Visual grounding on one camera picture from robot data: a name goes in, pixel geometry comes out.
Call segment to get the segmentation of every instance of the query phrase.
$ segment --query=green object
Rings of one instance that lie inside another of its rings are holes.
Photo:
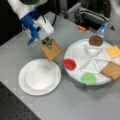
[[[93,73],[84,73],[81,77],[81,81],[86,85],[94,85],[97,79]]]

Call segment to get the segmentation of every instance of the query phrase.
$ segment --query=black cable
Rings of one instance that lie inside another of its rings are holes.
[[[96,13],[94,13],[94,12],[87,11],[87,10],[81,10],[80,12],[83,12],[83,13],[84,13],[84,12],[86,12],[86,13],[91,13],[91,14],[93,14],[93,15],[96,15],[96,16],[104,19],[104,21],[109,22],[105,17],[103,17],[103,16],[101,16],[101,15],[98,15],[98,14],[96,14]]]
[[[57,3],[56,3],[56,0],[54,0],[54,6],[55,6],[55,18],[54,18],[52,26],[54,26],[54,24],[56,22],[56,19],[57,19]]]

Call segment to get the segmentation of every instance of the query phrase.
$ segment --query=brown food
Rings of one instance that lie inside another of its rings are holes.
[[[62,50],[56,44],[55,40],[52,39],[50,41],[52,43],[52,48],[49,48],[46,44],[44,44],[41,46],[40,50],[43,52],[43,54],[49,61],[52,61],[62,53]]]
[[[103,39],[98,35],[94,35],[90,37],[89,44],[92,46],[101,46],[103,44]]]
[[[120,79],[120,65],[109,62],[105,68],[103,68],[101,73],[112,80],[118,80]]]

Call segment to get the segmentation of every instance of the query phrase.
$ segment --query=white plate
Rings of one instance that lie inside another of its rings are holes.
[[[54,62],[38,59],[26,64],[19,74],[21,89],[30,95],[44,95],[54,90],[61,79],[61,71]]]
[[[64,59],[70,58],[76,62],[76,69],[67,73],[75,80],[83,83],[81,77],[85,72],[91,72],[96,76],[96,84],[101,85],[110,82],[111,79],[100,74],[100,71],[113,61],[120,64],[120,58],[110,59],[105,53],[105,49],[111,47],[110,44],[103,42],[100,47],[89,45],[89,39],[79,40],[72,44],[66,51]]]

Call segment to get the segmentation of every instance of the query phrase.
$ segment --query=gray countertop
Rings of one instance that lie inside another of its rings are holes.
[[[54,18],[52,13],[47,18]],[[67,80],[61,66],[66,49],[74,42],[89,38],[93,33],[81,32],[77,26],[57,18],[54,38],[63,50],[55,62],[60,66],[62,79],[59,86],[44,96],[30,96],[18,84],[18,75],[28,62],[44,58],[35,47],[27,46],[24,32],[0,47],[0,81],[22,100],[42,120],[120,120],[120,81],[103,89],[83,91]]]

